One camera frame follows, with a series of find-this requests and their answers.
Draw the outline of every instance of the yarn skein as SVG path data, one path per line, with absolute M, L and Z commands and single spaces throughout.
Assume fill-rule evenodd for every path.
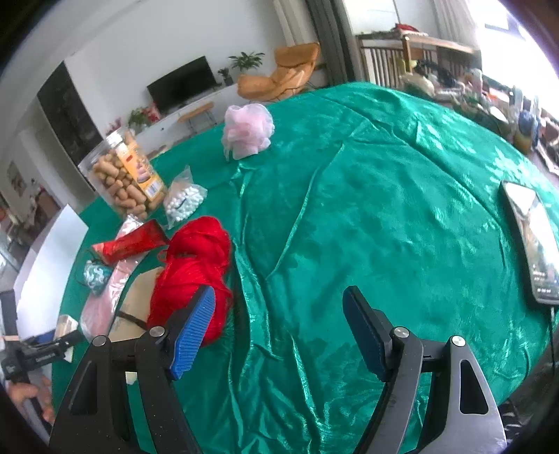
M 229 267 L 231 241 L 219 221 L 202 216 L 181 227 L 169 242 L 165 269 L 155 280 L 148 328 L 165 326 L 170 315 L 185 308 L 201 285 L 215 290 L 215 311 L 203 338 L 207 345 L 221 336 L 231 307 L 231 291 L 223 282 Z

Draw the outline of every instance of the pink plastic package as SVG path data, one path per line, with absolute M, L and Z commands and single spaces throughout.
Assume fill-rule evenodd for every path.
M 129 215 L 120 227 L 116 239 L 136 230 L 142 224 L 143 222 L 138 218 Z M 112 320 L 115 317 L 116 306 L 119 303 L 120 295 L 130 275 L 146 254 L 147 252 L 144 252 L 120 260 L 116 264 L 103 292 L 99 296 L 95 296 L 92 293 L 89 294 L 89 298 L 79 318 L 79 325 L 82 328 L 83 335 L 88 341 L 91 342 L 95 336 L 108 334 Z
M 243 159 L 266 150 L 274 133 L 272 115 L 262 104 L 230 106 L 225 112 L 225 128 L 221 142 L 225 159 Z

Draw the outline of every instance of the satin fabric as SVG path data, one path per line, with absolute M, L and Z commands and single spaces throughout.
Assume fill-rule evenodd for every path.
M 353 452 L 382 383 L 345 322 L 348 285 L 417 336 L 463 336 L 503 401 L 548 332 L 547 313 L 525 296 L 499 183 L 536 189 L 557 236 L 551 184 L 493 133 L 372 84 L 303 94 L 269 110 L 276 133 L 258 155 L 226 163 L 219 126 L 154 162 L 167 183 L 190 165 L 209 190 L 195 216 L 218 217 L 234 243 L 236 301 L 224 335 L 174 383 L 204 453 Z M 102 200 L 82 218 L 90 227 L 83 247 L 118 230 Z M 160 265 L 156 254 L 135 274 Z M 83 266 L 78 260 L 72 276 Z M 61 313 L 78 318 L 86 298 L 70 280 Z M 84 350 L 53 366 L 55 402 Z M 428 387 L 423 374 L 402 452 L 417 440 Z M 140 445 L 154 452 L 137 383 L 129 394 Z

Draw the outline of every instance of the metal bolt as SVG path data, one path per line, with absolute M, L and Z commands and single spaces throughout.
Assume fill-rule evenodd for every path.
M 466 341 L 464 340 L 463 337 L 460 337 L 460 336 L 452 336 L 451 342 L 456 347 L 463 347 L 464 345 L 466 345 Z
M 405 339 L 410 335 L 410 332 L 408 331 L 407 328 L 396 327 L 394 328 L 394 335 L 396 335 L 396 337 L 399 337 L 400 339 Z
M 163 334 L 165 334 L 165 328 L 163 327 L 153 327 L 149 330 L 151 337 L 161 337 Z
M 93 345 L 96 347 L 100 347 L 101 345 L 105 345 L 107 342 L 107 338 L 105 336 L 95 336 L 93 338 Z

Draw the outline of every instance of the barcode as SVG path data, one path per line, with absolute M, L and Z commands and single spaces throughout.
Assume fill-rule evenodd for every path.
M 150 184 L 145 189 L 145 194 L 147 195 L 149 200 L 152 200 L 157 195 L 160 189 L 161 189 L 161 181 L 156 179 L 152 184 Z

